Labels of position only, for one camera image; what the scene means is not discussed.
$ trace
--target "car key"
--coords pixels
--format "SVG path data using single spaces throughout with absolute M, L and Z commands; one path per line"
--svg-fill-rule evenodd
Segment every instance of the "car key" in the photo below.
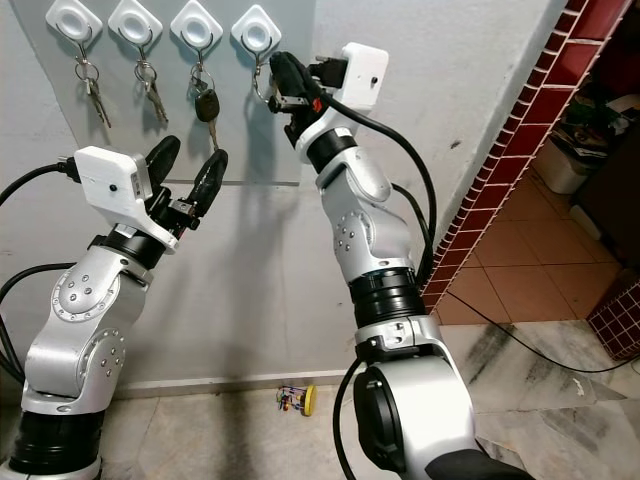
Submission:
M 209 126 L 209 133 L 213 140 L 214 151 L 218 150 L 218 138 L 216 137 L 216 119 L 220 114 L 220 101 L 215 90 L 207 89 L 199 93 L 195 99 L 196 116 L 201 122 Z

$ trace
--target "white container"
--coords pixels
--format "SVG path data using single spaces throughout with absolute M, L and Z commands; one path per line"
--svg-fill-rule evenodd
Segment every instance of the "white container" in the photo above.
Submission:
M 575 192 L 592 171 L 566 155 L 551 140 L 540 149 L 532 165 L 547 187 L 560 194 Z

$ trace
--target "key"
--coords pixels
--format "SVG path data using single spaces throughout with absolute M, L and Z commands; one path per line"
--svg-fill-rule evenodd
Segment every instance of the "key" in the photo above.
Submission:
M 218 150 L 218 138 L 216 136 L 216 119 L 220 114 L 220 101 L 215 90 L 207 89 L 200 93 L 195 100 L 196 116 L 201 122 L 209 126 L 209 134 L 213 140 L 214 150 Z
M 102 105 L 102 99 L 100 98 L 100 87 L 98 87 L 98 82 L 93 78 L 87 78 L 85 83 L 87 84 L 87 95 L 89 95 L 91 103 L 93 103 L 93 106 L 98 113 L 98 117 L 100 117 L 102 123 L 106 123 L 107 127 L 111 128 L 109 116 L 107 115 L 104 105 Z
M 160 99 L 160 95 L 158 94 L 158 87 L 156 86 L 156 82 L 154 80 L 151 80 L 149 82 L 146 82 L 144 86 L 147 92 L 147 98 L 151 100 L 151 103 L 153 103 L 153 107 L 156 110 L 156 117 L 158 118 L 158 121 L 168 123 L 169 119 L 167 118 L 167 112 L 162 105 L 162 100 Z

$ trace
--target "connector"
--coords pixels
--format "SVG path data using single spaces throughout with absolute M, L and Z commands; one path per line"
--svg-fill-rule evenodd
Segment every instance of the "connector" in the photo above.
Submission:
M 58 170 L 67 175 L 71 180 L 76 183 L 80 183 L 80 174 L 78 173 L 78 167 L 76 166 L 76 160 L 73 157 L 58 157 L 61 161 L 58 162 Z

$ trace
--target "wall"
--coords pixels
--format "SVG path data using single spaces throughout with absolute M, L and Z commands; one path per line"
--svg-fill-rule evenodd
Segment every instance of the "wall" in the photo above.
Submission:
M 422 153 L 436 184 L 439 231 L 497 134 L 496 115 L 513 104 L 513 85 L 519 88 L 521 71 L 535 62 L 529 46 L 548 37 L 563 5 L 318 1 L 314 52 L 329 54 L 348 41 L 389 51 L 373 116 Z M 0 1 L 0 35 L 0 178 L 6 185 L 75 146 L 6 0 Z M 395 145 L 364 129 L 359 138 L 393 181 L 425 202 L 414 167 Z M 228 150 L 233 161 L 233 145 Z M 404 202 L 394 198 L 392 208 L 409 219 L 417 237 Z M 38 263 L 76 260 L 105 232 L 80 188 L 56 175 L 19 191 L 0 209 L 0 222 L 2 280 Z M 310 168 L 303 169 L 300 187 L 223 188 L 200 229 L 185 234 L 179 252 L 157 268 L 122 381 L 345 368 L 353 358 L 355 322 L 330 236 Z M 55 278 L 24 281 L 3 305 L 20 356 L 46 319 Z

